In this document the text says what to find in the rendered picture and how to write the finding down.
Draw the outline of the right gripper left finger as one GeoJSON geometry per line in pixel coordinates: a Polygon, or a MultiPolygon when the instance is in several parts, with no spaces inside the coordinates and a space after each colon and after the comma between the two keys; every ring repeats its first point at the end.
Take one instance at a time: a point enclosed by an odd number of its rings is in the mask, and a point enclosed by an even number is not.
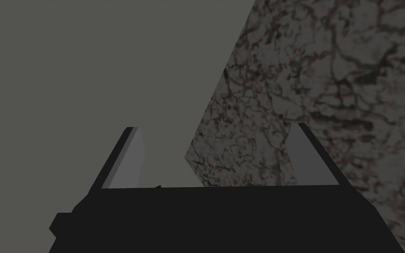
{"type": "Polygon", "coordinates": [[[139,127],[127,127],[107,158],[91,189],[138,188],[145,145],[139,127]]]}

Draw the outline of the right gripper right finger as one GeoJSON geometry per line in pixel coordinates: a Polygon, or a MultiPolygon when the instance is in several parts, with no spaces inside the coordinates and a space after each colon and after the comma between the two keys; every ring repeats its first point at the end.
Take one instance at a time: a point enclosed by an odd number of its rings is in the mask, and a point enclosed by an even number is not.
{"type": "Polygon", "coordinates": [[[299,185],[351,185],[304,123],[291,124],[289,158],[299,185]]]}

